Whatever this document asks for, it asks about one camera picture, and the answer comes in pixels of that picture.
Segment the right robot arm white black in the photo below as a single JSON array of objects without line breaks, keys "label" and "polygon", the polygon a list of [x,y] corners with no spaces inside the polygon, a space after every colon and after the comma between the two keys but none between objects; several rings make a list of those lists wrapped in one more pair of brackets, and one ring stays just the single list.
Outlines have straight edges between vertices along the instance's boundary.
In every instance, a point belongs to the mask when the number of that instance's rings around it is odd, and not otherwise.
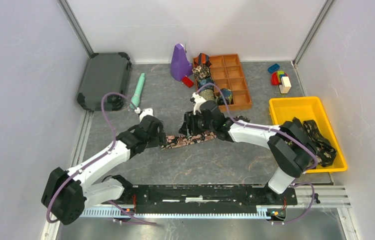
[{"label": "right robot arm white black", "polygon": [[279,203],[285,190],[317,159],[317,148],[294,122],[281,125],[250,123],[243,116],[224,115],[214,101],[197,103],[183,116],[179,133],[187,136],[212,132],[222,141],[248,143],[269,149],[278,165],[267,182],[264,198],[270,204]]}]

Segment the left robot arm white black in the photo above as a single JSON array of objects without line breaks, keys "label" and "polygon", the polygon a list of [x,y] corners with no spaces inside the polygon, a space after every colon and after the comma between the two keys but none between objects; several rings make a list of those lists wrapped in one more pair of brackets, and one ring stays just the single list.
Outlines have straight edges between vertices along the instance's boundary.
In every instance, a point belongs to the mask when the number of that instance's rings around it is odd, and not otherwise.
[{"label": "left robot arm white black", "polygon": [[133,197],[130,187],[115,178],[95,182],[117,165],[165,142],[163,122],[153,115],[145,115],[139,124],[119,133],[106,148],[88,160],[67,170],[55,168],[49,174],[41,197],[41,203],[47,208],[46,220],[69,225],[85,209],[103,202],[128,203]]}]

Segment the black pink rose tie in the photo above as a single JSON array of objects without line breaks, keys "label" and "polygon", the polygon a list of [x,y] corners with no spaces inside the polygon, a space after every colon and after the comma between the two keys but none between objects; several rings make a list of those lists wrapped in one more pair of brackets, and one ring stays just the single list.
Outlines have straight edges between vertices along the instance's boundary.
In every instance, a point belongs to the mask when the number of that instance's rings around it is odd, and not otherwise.
[{"label": "black pink rose tie", "polygon": [[[247,123],[250,122],[249,118],[244,117],[242,115],[238,115],[238,116],[235,116],[234,119],[232,120],[231,127],[234,125],[234,121],[239,121],[239,120],[245,121]],[[178,135],[166,135],[166,144],[161,145],[160,148],[162,150],[175,149],[175,148],[185,147],[189,145],[199,144],[199,143],[206,142],[209,140],[214,140],[214,139],[217,139],[217,136],[213,132],[209,132],[209,131],[206,131],[205,133],[200,133],[197,135],[190,135],[190,136],[183,135],[180,133]]]}]

